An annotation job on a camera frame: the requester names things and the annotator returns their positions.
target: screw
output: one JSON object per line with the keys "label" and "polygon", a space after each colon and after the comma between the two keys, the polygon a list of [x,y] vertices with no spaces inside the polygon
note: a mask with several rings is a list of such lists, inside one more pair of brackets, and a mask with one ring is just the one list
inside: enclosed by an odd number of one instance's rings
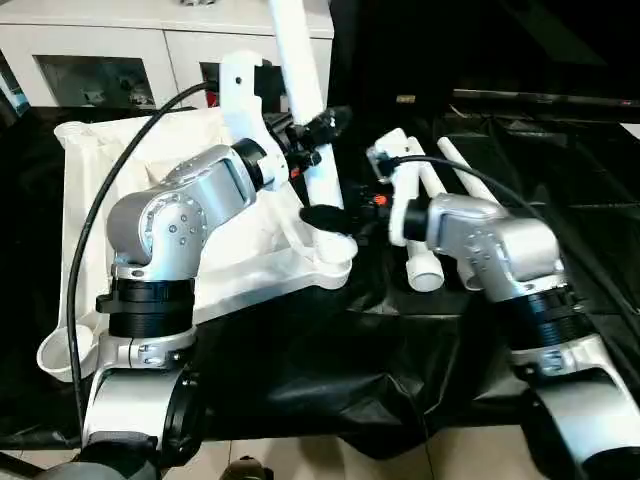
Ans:
{"label": "screw", "polygon": [[559,350],[551,350],[542,355],[542,371],[544,373],[556,373],[564,369],[564,358]]}

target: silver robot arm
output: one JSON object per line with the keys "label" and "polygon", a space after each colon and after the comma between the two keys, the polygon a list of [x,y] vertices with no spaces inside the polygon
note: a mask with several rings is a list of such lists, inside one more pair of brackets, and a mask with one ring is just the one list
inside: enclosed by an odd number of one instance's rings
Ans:
{"label": "silver robot arm", "polygon": [[[380,178],[377,163],[390,159],[369,156]],[[551,229],[494,202],[446,193],[426,210],[411,201],[401,228],[407,240],[469,263],[514,373],[551,418],[578,478],[639,478],[640,410],[576,303]]]}
{"label": "silver robot arm", "polygon": [[262,187],[257,161],[265,156],[250,140],[216,145],[175,167],[158,186],[122,198],[107,221],[114,276],[195,278],[211,233],[256,201]]}

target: glass cabinet door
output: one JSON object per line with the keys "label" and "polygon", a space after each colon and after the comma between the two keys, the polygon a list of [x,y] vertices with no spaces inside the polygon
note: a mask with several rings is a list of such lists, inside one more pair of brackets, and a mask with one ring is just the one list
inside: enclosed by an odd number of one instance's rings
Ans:
{"label": "glass cabinet door", "polygon": [[155,108],[139,58],[36,55],[56,103],[63,107]]}
{"label": "glass cabinet door", "polygon": [[34,106],[153,109],[177,93],[159,30],[2,25],[0,50]]}

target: black plastic sheet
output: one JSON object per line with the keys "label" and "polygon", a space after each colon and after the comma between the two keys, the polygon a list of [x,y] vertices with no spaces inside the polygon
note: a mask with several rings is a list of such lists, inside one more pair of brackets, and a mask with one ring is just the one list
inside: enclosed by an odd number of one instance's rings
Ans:
{"label": "black plastic sheet", "polygon": [[[2,353],[0,448],[77,444],[70,387],[35,365],[58,308],[64,152],[51,131],[63,121],[123,115],[37,109],[0,138],[19,212],[11,220],[7,271],[14,282],[7,299],[23,305],[19,319],[4,322],[11,341]],[[354,201],[353,186],[379,189],[364,147],[397,125],[356,118],[337,146],[347,203]],[[640,323],[629,312],[640,303],[640,143],[606,124],[448,119],[399,126],[417,135],[428,153],[436,152],[440,135],[451,135],[472,166],[541,208],[570,247],[567,263],[578,293],[638,396],[640,343],[632,330]],[[462,192],[451,172],[439,171],[451,191]],[[425,428],[432,435],[452,425],[519,422],[524,386],[509,372],[482,295],[462,289],[447,259],[444,288],[412,292],[406,254],[388,245],[384,227],[361,241],[345,288],[308,288],[199,326],[196,365],[209,438],[337,434],[385,458],[421,442]],[[594,278],[616,297],[603,294]],[[620,303],[627,305],[626,318]]]}

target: white pipe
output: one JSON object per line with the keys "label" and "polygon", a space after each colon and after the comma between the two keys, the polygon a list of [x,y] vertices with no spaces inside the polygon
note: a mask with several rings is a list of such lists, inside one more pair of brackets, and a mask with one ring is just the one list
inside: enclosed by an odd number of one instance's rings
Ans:
{"label": "white pipe", "polygon": [[[447,137],[442,137],[440,138],[440,140],[438,140],[438,148],[444,154],[447,160],[455,162],[459,165],[463,165],[465,167],[470,167],[462,154]],[[469,175],[468,173],[461,172],[459,170],[456,170],[455,172],[462,182],[462,185],[464,185],[464,188],[467,189],[472,197],[482,198],[484,200],[489,200],[490,202],[500,203],[498,202],[498,199],[495,197],[495,195],[491,193],[491,190],[489,190],[484,182],[478,177],[474,177],[473,175]]]}
{"label": "white pipe", "polygon": [[[409,145],[412,150],[412,154],[424,155],[424,151],[422,150],[420,143],[415,137],[409,138]],[[421,165],[422,167],[420,168],[420,180],[422,181],[422,184],[424,185],[424,189],[427,191],[427,195],[429,195],[429,198],[434,198],[435,196],[440,195],[441,193],[447,193],[447,189],[442,184],[442,181],[440,180],[440,177],[438,177],[438,174],[433,168],[433,165],[427,162]],[[458,260],[457,267],[458,267],[457,270],[458,270],[458,275],[460,276],[460,280],[462,281],[462,284],[467,290],[470,290],[470,291],[482,290],[482,287],[480,286],[478,278],[476,277],[475,272],[471,268],[471,265],[469,265],[469,262],[464,260]]]}
{"label": "white pipe", "polygon": [[[407,140],[409,154],[419,155],[422,152],[420,143],[414,137]],[[392,176],[394,191],[396,192],[393,197],[394,205],[397,201],[404,205],[405,203],[408,204],[410,200],[418,198],[420,195],[419,182],[423,168],[424,165],[422,163],[413,162],[396,168],[396,172]],[[440,182],[440,179],[436,175],[435,179],[432,178],[430,184],[432,191],[435,191],[438,182]],[[399,193],[403,195],[403,198],[398,198]],[[404,211],[406,211],[406,207],[402,211],[402,220],[404,220]],[[411,288],[417,292],[431,292],[440,288],[444,283],[444,272],[442,271],[440,260],[427,248],[424,242],[409,240],[406,244],[409,259],[405,267],[407,269],[407,280]]]}
{"label": "white pipe", "polygon": [[405,241],[402,235],[405,212],[409,202],[420,194],[420,163],[398,166],[391,181],[393,183],[393,208],[389,219],[389,239],[394,245],[406,245],[409,259],[405,265],[407,280],[417,292],[437,290],[444,283],[442,265],[424,242]]}
{"label": "white pipe", "polygon": [[[324,110],[318,72],[302,0],[270,0],[271,17],[282,60],[282,73],[293,120],[306,125]],[[333,148],[318,148],[322,161],[304,173],[311,205],[343,208]],[[345,263],[358,251],[351,237],[314,229],[314,245],[320,260]]]}

